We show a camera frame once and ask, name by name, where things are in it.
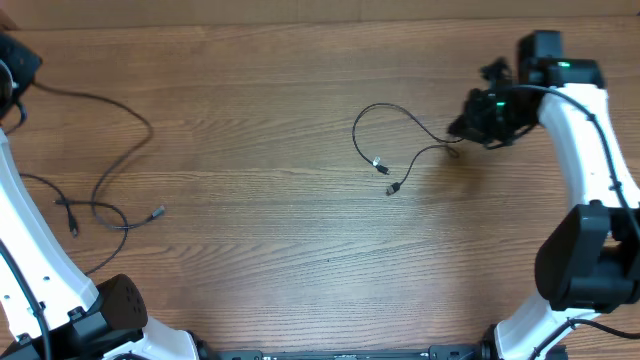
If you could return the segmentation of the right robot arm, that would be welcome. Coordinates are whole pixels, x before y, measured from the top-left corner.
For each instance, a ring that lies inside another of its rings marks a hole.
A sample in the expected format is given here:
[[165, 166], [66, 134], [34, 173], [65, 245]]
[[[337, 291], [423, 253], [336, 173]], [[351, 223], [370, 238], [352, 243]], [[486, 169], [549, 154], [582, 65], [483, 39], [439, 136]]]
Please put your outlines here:
[[517, 65], [484, 67], [449, 133], [488, 150], [536, 127], [549, 134], [567, 186], [568, 212], [537, 252], [536, 290], [477, 345], [433, 346], [431, 358], [563, 359], [564, 337], [639, 299], [639, 188], [625, 163], [599, 65], [571, 59], [561, 34], [519, 41]]

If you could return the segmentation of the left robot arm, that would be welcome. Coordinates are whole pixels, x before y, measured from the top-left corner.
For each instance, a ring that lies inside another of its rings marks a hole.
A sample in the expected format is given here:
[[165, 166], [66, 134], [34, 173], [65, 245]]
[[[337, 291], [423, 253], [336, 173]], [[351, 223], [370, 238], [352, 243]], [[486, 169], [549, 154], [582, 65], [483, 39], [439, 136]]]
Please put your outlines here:
[[191, 333], [151, 317], [133, 281], [95, 284], [68, 257], [29, 195], [1, 133], [4, 359], [206, 359]]

